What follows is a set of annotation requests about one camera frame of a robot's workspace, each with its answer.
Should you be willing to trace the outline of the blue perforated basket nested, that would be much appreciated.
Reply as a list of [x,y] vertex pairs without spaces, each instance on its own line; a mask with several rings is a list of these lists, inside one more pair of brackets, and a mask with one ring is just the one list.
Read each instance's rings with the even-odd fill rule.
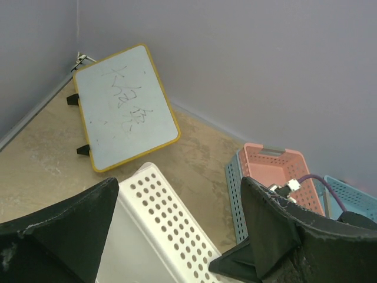
[[248,235],[240,194],[241,180],[243,177],[248,176],[243,176],[242,174],[239,152],[240,150],[238,150],[237,153],[231,158],[229,164],[225,166],[227,187],[229,190],[230,205],[237,243],[245,240]]

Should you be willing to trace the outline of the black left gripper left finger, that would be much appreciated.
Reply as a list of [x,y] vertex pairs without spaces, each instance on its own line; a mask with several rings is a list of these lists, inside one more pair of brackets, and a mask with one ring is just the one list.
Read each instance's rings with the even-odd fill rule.
[[95,282],[119,184],[114,177],[1,224],[1,282]]

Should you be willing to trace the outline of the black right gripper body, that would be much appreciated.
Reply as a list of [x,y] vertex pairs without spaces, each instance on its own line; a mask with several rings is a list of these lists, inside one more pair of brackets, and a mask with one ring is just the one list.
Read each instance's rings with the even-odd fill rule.
[[337,219],[338,222],[346,223],[359,228],[377,230],[377,223],[355,212],[343,212]]

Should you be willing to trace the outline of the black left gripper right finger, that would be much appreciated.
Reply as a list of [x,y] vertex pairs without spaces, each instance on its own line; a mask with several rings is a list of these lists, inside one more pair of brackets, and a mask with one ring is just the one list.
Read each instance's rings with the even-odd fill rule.
[[326,218],[251,177],[240,193],[248,235],[210,272],[243,282],[376,281],[376,230]]

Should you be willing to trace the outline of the blue perforated basket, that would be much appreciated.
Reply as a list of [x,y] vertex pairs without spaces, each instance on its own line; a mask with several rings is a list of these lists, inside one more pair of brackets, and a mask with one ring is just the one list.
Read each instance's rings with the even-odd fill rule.
[[[325,175],[324,180],[331,186],[348,211],[366,216],[376,222],[375,197],[331,176]],[[328,192],[327,188],[323,187],[321,193],[318,193],[318,195],[320,196],[326,217],[331,219],[340,217],[343,210]]]

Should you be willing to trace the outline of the pink perforated plastic basket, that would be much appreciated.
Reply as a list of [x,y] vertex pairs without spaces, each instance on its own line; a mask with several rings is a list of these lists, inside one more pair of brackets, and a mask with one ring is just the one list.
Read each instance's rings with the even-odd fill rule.
[[[239,160],[243,176],[251,177],[265,187],[283,186],[291,179],[298,180],[309,174],[303,154],[296,150],[245,143],[240,149]],[[312,179],[302,182],[292,197],[298,205],[322,216],[325,214]]]

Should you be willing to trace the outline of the white perforated plastic basket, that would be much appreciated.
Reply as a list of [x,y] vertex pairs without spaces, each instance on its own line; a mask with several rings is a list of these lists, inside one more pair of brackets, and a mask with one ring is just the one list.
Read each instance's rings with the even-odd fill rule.
[[209,271],[221,253],[158,167],[120,182],[96,282],[233,282]]

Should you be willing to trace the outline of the metal corner bracket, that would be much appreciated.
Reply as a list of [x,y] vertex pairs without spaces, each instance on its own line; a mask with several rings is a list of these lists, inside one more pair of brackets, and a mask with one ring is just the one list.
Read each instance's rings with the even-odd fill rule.
[[97,62],[95,59],[85,55],[85,54],[82,54],[80,52],[78,52],[77,54],[77,59],[76,59],[76,63],[74,65],[74,67],[71,69],[71,72],[77,70],[78,68],[80,68],[81,65],[86,65],[86,61],[90,61],[90,62]]

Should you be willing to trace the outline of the yellow framed whiteboard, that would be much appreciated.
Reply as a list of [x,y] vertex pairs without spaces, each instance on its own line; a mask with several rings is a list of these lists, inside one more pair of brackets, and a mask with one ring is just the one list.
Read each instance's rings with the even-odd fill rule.
[[75,71],[76,94],[90,157],[103,173],[179,140],[181,131],[148,46],[137,44]]

